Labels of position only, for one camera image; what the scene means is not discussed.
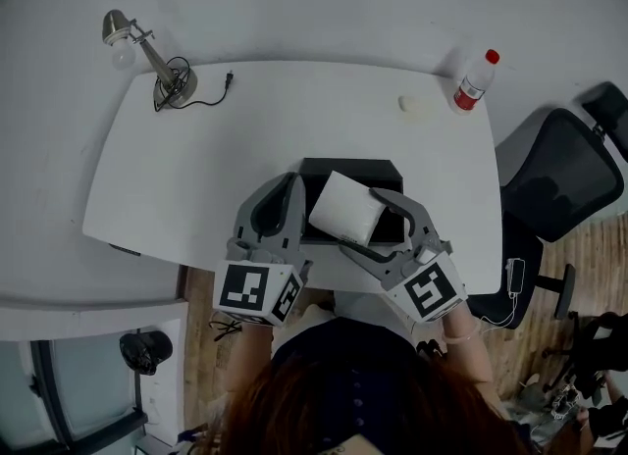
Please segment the black swivel chair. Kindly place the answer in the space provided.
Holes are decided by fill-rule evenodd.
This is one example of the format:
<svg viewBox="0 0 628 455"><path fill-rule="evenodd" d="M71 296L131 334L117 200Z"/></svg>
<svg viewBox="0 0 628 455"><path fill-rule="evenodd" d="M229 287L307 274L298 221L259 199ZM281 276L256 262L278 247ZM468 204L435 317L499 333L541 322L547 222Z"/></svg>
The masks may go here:
<svg viewBox="0 0 628 455"><path fill-rule="evenodd" d="M572 346L569 349L546 348L542 357L566 356L567 361L553 380L543 385L543 392L555 389L562 380L572 384L584 399L598 403L604 371L628 371L628 313L606 312L600 316L581 318L570 311L568 320L574 323Z"/></svg>

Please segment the black leather box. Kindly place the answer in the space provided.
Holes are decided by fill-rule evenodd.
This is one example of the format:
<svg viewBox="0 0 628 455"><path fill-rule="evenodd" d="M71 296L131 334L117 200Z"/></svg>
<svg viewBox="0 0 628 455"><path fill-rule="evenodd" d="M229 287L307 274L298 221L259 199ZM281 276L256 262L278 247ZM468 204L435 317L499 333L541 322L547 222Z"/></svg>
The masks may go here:
<svg viewBox="0 0 628 455"><path fill-rule="evenodd" d="M308 223L308 217L331 172L336 171L370 188L383 188L401 193L403 177L389 160L305 158L299 167L306 191L307 225L303 241L309 244L333 244L336 239ZM390 246L404 240L403 217L384 209L368 245Z"/></svg>

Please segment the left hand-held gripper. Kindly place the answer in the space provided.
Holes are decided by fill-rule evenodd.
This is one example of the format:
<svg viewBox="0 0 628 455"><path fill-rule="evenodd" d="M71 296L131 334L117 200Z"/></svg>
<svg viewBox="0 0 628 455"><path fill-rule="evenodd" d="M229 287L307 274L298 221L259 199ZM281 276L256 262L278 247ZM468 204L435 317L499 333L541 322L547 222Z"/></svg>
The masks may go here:
<svg viewBox="0 0 628 455"><path fill-rule="evenodd" d="M295 173L264 182L240 205L235 238L228 242L227 257L215 272L214 309L241 323L267 327L286 323L312 266L297 249L305 209L305 185ZM278 251L242 241L277 234L283 248Z"/></svg>

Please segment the person's right forearm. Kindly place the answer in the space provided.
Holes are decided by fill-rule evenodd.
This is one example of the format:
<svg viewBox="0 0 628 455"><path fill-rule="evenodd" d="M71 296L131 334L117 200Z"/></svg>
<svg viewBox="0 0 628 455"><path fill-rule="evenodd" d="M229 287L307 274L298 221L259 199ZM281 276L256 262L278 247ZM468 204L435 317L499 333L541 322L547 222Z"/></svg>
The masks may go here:
<svg viewBox="0 0 628 455"><path fill-rule="evenodd" d="M474 383L492 383L493 369L487 347L480 335L481 324L466 302L442 318L443 338L450 365Z"/></svg>

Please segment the person's left forearm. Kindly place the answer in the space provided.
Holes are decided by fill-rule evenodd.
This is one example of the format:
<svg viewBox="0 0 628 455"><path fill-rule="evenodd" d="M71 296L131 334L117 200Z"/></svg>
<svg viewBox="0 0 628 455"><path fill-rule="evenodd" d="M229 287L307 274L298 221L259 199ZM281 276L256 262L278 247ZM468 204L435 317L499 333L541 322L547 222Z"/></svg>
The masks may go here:
<svg viewBox="0 0 628 455"><path fill-rule="evenodd" d="M244 324L235 338L226 371L225 390L237 393L250 385L271 361L273 328Z"/></svg>

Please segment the white square box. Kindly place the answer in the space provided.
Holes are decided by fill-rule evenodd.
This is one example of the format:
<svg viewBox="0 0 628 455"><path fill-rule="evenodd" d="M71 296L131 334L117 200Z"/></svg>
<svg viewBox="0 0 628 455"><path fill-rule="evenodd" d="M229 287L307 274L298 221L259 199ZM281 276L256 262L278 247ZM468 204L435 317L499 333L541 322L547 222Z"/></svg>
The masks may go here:
<svg viewBox="0 0 628 455"><path fill-rule="evenodd" d="M333 171L308 223L336 239L367 246L384 209L366 185Z"/></svg>

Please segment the person's beige trousers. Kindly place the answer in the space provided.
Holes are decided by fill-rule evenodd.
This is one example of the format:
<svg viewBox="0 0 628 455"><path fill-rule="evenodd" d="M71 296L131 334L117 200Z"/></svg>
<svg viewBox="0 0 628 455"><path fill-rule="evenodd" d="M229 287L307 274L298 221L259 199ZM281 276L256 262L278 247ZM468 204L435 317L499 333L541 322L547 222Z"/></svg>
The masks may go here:
<svg viewBox="0 0 628 455"><path fill-rule="evenodd" d="M369 293L306 289L295 310L291 329L308 329L338 317L389 329L399 323L389 304Z"/></svg>

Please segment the person's dark top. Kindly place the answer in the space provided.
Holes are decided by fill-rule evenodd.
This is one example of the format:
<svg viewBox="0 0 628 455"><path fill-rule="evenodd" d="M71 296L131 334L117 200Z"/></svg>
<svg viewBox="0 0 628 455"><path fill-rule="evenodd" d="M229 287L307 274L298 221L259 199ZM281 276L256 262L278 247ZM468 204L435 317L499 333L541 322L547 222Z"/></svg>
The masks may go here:
<svg viewBox="0 0 628 455"><path fill-rule="evenodd" d="M345 318L323 323L284 344L272 374L304 416L308 451L355 434L384 455L425 455L439 443L430 366L388 329Z"/></svg>

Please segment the dark window frame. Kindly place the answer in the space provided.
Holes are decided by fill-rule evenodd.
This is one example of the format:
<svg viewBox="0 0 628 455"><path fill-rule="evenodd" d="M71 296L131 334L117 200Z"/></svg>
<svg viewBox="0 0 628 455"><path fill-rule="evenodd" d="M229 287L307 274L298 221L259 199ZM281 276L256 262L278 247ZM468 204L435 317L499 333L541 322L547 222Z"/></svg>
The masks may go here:
<svg viewBox="0 0 628 455"><path fill-rule="evenodd" d="M33 393L43 402L46 414L51 422L55 440L50 448L43 448L47 455L94 455L124 437L138 430L144 430L148 417L142 409L140 376L128 366L131 372L131 408L122 417L109 422L103 427L85 435L73 433L68 415L62 404L61 394L55 379L53 366L53 341L36 340L30 343L33 363Z"/></svg>

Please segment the metal desk lamp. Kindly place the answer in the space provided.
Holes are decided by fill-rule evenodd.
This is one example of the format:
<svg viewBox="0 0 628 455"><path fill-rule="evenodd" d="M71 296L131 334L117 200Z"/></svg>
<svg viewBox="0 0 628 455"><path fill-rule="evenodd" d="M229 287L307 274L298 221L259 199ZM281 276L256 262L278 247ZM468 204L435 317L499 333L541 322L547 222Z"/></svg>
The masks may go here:
<svg viewBox="0 0 628 455"><path fill-rule="evenodd" d="M114 68L124 70L133 65L134 47L140 47L156 74L153 87L155 109L182 108L196 90L196 74L183 57L166 62L151 44L151 39L154 39L152 30L142 29L136 19L128 19L120 10L109 11L103 19L102 40L112 49Z"/></svg>

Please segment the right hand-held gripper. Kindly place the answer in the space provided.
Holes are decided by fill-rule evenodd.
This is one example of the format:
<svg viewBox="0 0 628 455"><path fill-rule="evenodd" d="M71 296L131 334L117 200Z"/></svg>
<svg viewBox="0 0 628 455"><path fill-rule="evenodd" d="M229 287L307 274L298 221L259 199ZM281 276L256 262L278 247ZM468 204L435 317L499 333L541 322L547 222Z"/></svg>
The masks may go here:
<svg viewBox="0 0 628 455"><path fill-rule="evenodd" d="M423 324L442 318L467 300L464 283L440 239L427 209L406 195L383 188L369 193L408 220L408 240L417 252L393 251L384 256L354 243L340 243L340 252L380 283L395 283L385 293L412 321Z"/></svg>

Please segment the clear bottle red cap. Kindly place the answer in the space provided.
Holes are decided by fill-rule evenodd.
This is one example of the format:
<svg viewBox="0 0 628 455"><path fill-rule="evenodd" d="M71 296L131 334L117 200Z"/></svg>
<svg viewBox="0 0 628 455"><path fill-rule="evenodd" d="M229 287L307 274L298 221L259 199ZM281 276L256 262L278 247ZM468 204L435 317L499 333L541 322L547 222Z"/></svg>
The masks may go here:
<svg viewBox="0 0 628 455"><path fill-rule="evenodd" d="M499 60L498 51L489 49L470 66L451 96L450 105L456 113L468 114L476 107L495 79Z"/></svg>

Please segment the black cap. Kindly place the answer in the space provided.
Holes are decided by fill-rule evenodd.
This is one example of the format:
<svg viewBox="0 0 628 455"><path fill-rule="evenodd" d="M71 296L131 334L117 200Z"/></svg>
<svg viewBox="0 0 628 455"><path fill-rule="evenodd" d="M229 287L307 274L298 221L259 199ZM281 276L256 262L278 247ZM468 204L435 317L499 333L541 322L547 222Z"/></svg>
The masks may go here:
<svg viewBox="0 0 628 455"><path fill-rule="evenodd" d="M119 340L122 357L134 372L153 376L173 354L173 343L160 330L126 333Z"/></svg>

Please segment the black mesh office chair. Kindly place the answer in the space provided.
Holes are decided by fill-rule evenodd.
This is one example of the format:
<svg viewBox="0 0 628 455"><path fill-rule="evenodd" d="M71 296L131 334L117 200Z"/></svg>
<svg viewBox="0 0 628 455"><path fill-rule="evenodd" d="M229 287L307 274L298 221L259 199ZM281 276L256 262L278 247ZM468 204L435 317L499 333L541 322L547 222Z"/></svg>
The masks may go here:
<svg viewBox="0 0 628 455"><path fill-rule="evenodd" d="M581 95L580 103L594 126L567 109L551 110L520 169L501 189L501 286L495 294L468 300L472 314L494 329L517 329L536 288L556 293L554 316L567 316L576 269L568 264L560 278L541 275L544 245L558 241L624 191L624 178L604 142L610 139L628 162L628 96L605 81ZM526 262L523 290L515 299L506 288L509 258Z"/></svg>

